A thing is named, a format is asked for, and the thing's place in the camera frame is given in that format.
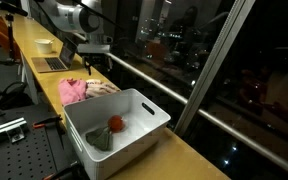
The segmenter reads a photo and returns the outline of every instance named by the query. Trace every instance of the pink towel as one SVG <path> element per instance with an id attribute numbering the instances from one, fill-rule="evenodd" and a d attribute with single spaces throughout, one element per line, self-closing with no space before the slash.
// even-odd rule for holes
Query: pink towel
<path id="1" fill-rule="evenodd" d="M 63 105 L 81 101 L 84 100 L 86 96 L 86 81 L 73 80 L 72 78 L 61 79 L 58 90 Z"/>

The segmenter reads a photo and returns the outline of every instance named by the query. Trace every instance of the wooden desk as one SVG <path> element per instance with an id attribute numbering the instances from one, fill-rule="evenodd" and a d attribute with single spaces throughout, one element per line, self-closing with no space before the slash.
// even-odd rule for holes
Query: wooden desk
<path id="1" fill-rule="evenodd" d="M 73 68 L 66 72 L 37 73 L 31 57 L 45 56 L 37 52 L 35 39 L 55 39 L 52 55 L 57 56 L 62 42 L 48 32 L 34 20 L 18 15 L 14 16 L 14 39 L 17 41 L 28 65 L 42 87 L 56 113 L 63 114 L 58 93 L 58 82 L 61 78 L 100 79 L 108 82 L 103 75 L 92 68 L 92 75 L 81 65 L 81 57 L 75 56 Z M 177 137 L 173 132 L 165 129 L 160 141 L 137 157 L 130 164 L 123 167 L 110 179 L 229 179 L 210 162 L 198 154 L 194 149 Z"/>

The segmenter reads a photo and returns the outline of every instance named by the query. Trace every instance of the open laptop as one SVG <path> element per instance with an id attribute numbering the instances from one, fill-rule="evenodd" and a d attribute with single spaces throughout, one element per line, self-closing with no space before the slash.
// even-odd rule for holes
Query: open laptop
<path id="1" fill-rule="evenodd" d="M 67 71 L 71 68 L 76 50 L 76 44 L 65 38 L 59 57 L 33 57 L 32 61 L 39 73 Z"/>

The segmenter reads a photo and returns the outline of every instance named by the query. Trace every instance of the white basket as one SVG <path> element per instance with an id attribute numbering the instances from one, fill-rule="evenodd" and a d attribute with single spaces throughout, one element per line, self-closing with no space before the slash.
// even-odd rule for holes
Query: white basket
<path id="1" fill-rule="evenodd" d="M 69 139 L 90 179 L 108 178 L 157 142 L 170 116 L 135 89 L 105 95 L 64 107 Z M 87 143 L 85 134 L 107 126 L 120 115 L 122 132 L 113 133 L 111 151 L 100 151 Z"/>

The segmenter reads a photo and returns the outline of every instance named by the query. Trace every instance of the red tomato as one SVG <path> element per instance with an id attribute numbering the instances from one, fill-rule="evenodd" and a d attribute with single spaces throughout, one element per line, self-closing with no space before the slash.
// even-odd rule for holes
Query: red tomato
<path id="1" fill-rule="evenodd" d="M 113 133 L 121 131 L 124 127 L 122 117 L 119 115 L 112 116 L 107 123 Z"/>

